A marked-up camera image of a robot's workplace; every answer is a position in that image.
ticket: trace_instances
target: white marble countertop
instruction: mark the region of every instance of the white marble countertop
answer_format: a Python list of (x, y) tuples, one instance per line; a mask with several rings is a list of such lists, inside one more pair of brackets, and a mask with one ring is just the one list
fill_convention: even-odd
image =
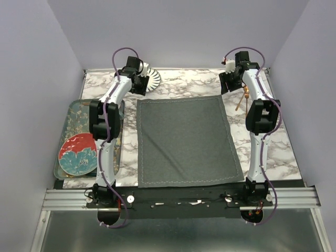
[[(146, 94), (145, 97), (128, 93), (125, 98), (125, 118), (123, 127), (123, 139), (121, 149), (120, 170), (116, 176), (117, 186), (138, 185), (138, 136), (136, 128), (137, 100), (139, 99), (169, 99), (199, 96), (214, 96), (221, 92), (221, 84), (218, 74), (223, 69), (172, 69), (159, 70), (162, 81), (157, 89)], [(82, 98), (101, 98), (109, 89), (114, 72), (89, 72), (87, 73)], [(265, 73), (261, 73), (262, 79), (270, 91)], [(235, 108), (243, 95), (243, 90), (226, 93), (222, 96), (226, 114), (230, 123), (231, 134), (239, 156), (241, 168), (247, 175), (250, 159), (250, 136), (245, 127), (245, 99), (238, 111)], [(289, 142), (286, 129), (281, 128), (271, 135), (268, 156), (267, 171), (270, 180), (295, 180), (301, 179), (297, 162)], [(91, 187), (94, 178), (67, 178), (64, 188)]]

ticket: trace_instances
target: plate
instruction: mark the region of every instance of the plate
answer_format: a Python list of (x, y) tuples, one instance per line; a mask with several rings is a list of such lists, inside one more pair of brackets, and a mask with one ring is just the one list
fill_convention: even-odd
[(97, 150), (91, 133), (70, 137), (58, 153), (61, 168), (73, 176), (81, 176), (97, 168)]
[(147, 76), (149, 76), (146, 92), (151, 92), (156, 89), (161, 82), (161, 75), (154, 68), (150, 68), (147, 71)]

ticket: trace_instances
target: tray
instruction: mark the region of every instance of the tray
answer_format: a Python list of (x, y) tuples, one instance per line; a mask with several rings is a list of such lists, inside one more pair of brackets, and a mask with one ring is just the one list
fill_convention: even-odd
[[(59, 142), (58, 151), (61, 149), (62, 145), (67, 139), (73, 135), (79, 133), (89, 132), (89, 104), (92, 99), (76, 100), (71, 103), (68, 109), (68, 113), (64, 122), (62, 136)], [(123, 113), (124, 113), (125, 103), (124, 101), (120, 104), (120, 114), (121, 114), (121, 130), (117, 138), (117, 143), (114, 147), (114, 173), (116, 174), (120, 166), (120, 155), (121, 155), (121, 140), (122, 140), (122, 131), (123, 131)], [(67, 174), (62, 170), (58, 163), (58, 158), (56, 157), (55, 166), (54, 166), (54, 176), (60, 180), (72, 177), (95, 177), (97, 174), (97, 169), (92, 172), (82, 175), (82, 176), (73, 176)]]

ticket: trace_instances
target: cable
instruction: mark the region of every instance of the cable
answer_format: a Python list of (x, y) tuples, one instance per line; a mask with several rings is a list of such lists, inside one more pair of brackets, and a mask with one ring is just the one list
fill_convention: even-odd
[(262, 88), (263, 86), (261, 85), (261, 82), (260, 82), (260, 80), (259, 80), (259, 73), (260, 73), (260, 71), (263, 69), (263, 67), (265, 66), (265, 56), (264, 56), (259, 50), (255, 49), (255, 48), (252, 48), (252, 47), (247, 47), (247, 46), (237, 47), (237, 48), (232, 49), (231, 51), (229, 51), (229, 52), (224, 56), (223, 62), (224, 62), (224, 63), (226, 62), (226, 57), (227, 57), (230, 53), (232, 53), (232, 52), (235, 51), (235, 50), (239, 50), (239, 49), (250, 49), (250, 50), (252, 50), (252, 51), (256, 51), (256, 52), (259, 53), (259, 54), (261, 55), (261, 57), (263, 58), (263, 59), (262, 59), (262, 66), (259, 68), (259, 70), (258, 70), (257, 73), (256, 73), (256, 79), (257, 79), (259, 88), (261, 89), (261, 92), (263, 93), (262, 95), (263, 95), (264, 97), (266, 97), (268, 100), (270, 100), (270, 101), (277, 107), (277, 109), (279, 110), (279, 123), (276, 125), (276, 127), (275, 127), (272, 131), (270, 131), (270, 132), (268, 132), (268, 133), (266, 133), (266, 134), (264, 135), (264, 137), (262, 138), (262, 141), (261, 141), (261, 146), (260, 146), (260, 147), (261, 147), (261, 148), (260, 148), (260, 166), (261, 166), (261, 172), (262, 172), (262, 174), (264, 175), (265, 179), (267, 180), (268, 184), (270, 185), (270, 187), (272, 188), (272, 190), (273, 190), (273, 192), (274, 192), (275, 203), (274, 203), (274, 208), (273, 208), (272, 213), (267, 217), (266, 220), (264, 220), (264, 221), (262, 221), (262, 222), (260, 222), (260, 223), (254, 223), (254, 225), (257, 226), (257, 225), (262, 225), (262, 224), (268, 222), (268, 221), (274, 216), (275, 211), (276, 211), (276, 209), (277, 209), (277, 207), (278, 207), (278, 195), (277, 195), (277, 192), (276, 192), (276, 190), (275, 190), (275, 188), (274, 188), (272, 182), (269, 180), (269, 178), (268, 178), (267, 175), (266, 175), (266, 172), (265, 172), (265, 170), (264, 170), (263, 159), (262, 159), (263, 157), (262, 157), (262, 155), (263, 155), (263, 150), (264, 150), (264, 145), (265, 145), (265, 139), (266, 139), (266, 137), (269, 136), (269, 135), (271, 135), (271, 134), (273, 134), (274, 132), (276, 132), (276, 131), (280, 128), (280, 125), (281, 125), (281, 123), (282, 123), (282, 112), (281, 112), (281, 108), (280, 108), (279, 104), (278, 104), (274, 99), (272, 99), (271, 97), (269, 97), (269, 96), (266, 94), (266, 92), (265, 92), (265, 90)]
[(127, 207), (126, 207), (126, 204), (125, 204), (125, 201), (123, 200), (123, 198), (113, 189), (113, 187), (110, 185), (110, 183), (107, 181), (106, 177), (105, 177), (105, 174), (104, 174), (104, 170), (102, 169), (102, 166), (101, 166), (101, 153), (102, 153), (102, 149), (104, 147), (104, 144), (106, 142), (109, 141), (110, 139), (110, 130), (109, 130), (109, 121), (108, 121), (108, 116), (107, 116), (107, 112), (106, 112), (106, 106), (107, 106), (107, 102), (108, 100), (110, 99), (111, 95), (115, 92), (115, 90), (117, 89), (117, 87), (119, 86), (119, 83), (120, 83), (120, 75), (118, 73), (118, 70), (117, 70), (117, 67), (116, 67), (116, 63), (114, 62), (114, 57), (116, 55), (117, 52), (121, 51), (121, 50), (125, 50), (125, 49), (128, 49), (128, 50), (131, 50), (133, 52), (135, 52), (136, 56), (139, 57), (138, 53), (130, 48), (130, 47), (122, 47), (122, 48), (119, 48), (118, 50), (116, 50), (113, 55), (112, 55), (112, 65), (113, 65), (113, 68), (117, 74), (117, 79), (118, 79), (118, 82), (117, 84), (115, 85), (115, 87), (111, 90), (111, 92), (107, 95), (106, 97), (106, 100), (103, 104), (103, 115), (104, 115), (104, 119), (105, 119), (105, 124), (106, 124), (106, 131), (107, 131), (107, 138), (101, 143), (100, 145), (100, 148), (99, 148), (99, 152), (98, 152), (98, 166), (99, 166), (99, 171), (100, 171), (100, 174), (103, 178), (103, 180), (105, 181), (106, 185), (108, 186), (108, 188), (118, 197), (118, 199), (120, 200), (121, 204), (123, 204), (124, 206), (124, 209), (125, 209), (125, 212), (126, 212), (126, 217), (123, 221), (122, 224), (118, 225), (118, 226), (110, 226), (110, 225), (107, 225), (105, 224), (104, 222), (100, 222), (100, 226), (104, 226), (104, 227), (107, 227), (107, 228), (120, 228), (120, 227), (124, 227), (126, 226), (126, 222), (127, 222), (127, 219), (129, 218), (129, 213), (128, 213), (128, 210), (127, 210)]
[(92, 190), (92, 187), (89, 187), (89, 188), (86, 188), (86, 189), (85, 189), (85, 191), (84, 191), (84, 196), (87, 197), (87, 198), (93, 199), (92, 196), (90, 196), (89, 194), (86, 194), (86, 192), (87, 192), (88, 190)]

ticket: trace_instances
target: screw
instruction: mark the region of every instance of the screw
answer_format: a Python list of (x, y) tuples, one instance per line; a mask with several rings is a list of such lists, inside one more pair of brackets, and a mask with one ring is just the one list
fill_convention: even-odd
[(92, 200), (91, 198), (89, 198), (89, 197), (86, 198), (86, 203), (89, 203), (89, 204), (90, 204), (92, 201), (93, 201), (93, 200)]
[(130, 195), (127, 197), (127, 202), (128, 203), (133, 203), (134, 202), (134, 196), (133, 195)]
[(267, 194), (267, 196), (266, 196), (266, 200), (267, 200), (268, 202), (272, 202), (272, 201), (273, 201), (273, 197), (272, 197), (272, 195)]

